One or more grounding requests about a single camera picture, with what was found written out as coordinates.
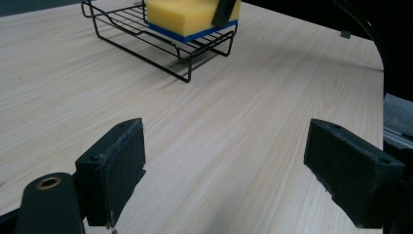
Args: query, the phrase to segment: light wood tabletop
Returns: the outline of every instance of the light wood tabletop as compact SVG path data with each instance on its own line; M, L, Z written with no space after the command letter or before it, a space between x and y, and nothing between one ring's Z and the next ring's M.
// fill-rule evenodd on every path
M133 118L147 173L120 234L381 233L354 227L303 164L311 118L382 147L383 66L371 41L242 3L231 55L187 84L99 40L80 5L0 18L0 214L35 178L73 174Z

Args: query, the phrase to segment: black wire rack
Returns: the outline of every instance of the black wire rack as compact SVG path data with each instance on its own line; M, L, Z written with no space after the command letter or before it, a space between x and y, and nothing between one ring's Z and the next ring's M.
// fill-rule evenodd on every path
M97 6L94 6L91 0L82 2L81 6L84 17L93 20L94 30L98 38L160 68L186 83L191 81L192 72L195 68L217 55L223 57L230 55L234 36L238 28L238 24L235 24L226 29L211 33L208 36L188 43L181 43L149 28L144 0L135 6L114 11L103 11ZM132 36L134 44L136 42L135 39L138 39L140 43L150 45L151 49L154 48L154 50L158 49L164 52L165 56L161 58L151 58L151 56L144 55L142 51L137 52L136 50L127 48L126 44L128 43L122 44L115 42L113 38L119 34L112 33L109 36L103 35L114 28L119 29L122 34ZM206 57L206 53L212 53L213 56ZM159 62L160 60L165 61L166 57L169 58L166 64Z

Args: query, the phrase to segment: yellow sponge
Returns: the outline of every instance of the yellow sponge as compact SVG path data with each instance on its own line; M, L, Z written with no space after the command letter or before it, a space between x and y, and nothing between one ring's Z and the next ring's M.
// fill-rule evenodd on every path
M212 25L217 6L218 0L146 1L149 26L168 36L175 34L181 41L204 36L205 32L211 32L212 28L218 29ZM227 26L237 22L240 8L241 0L237 0Z

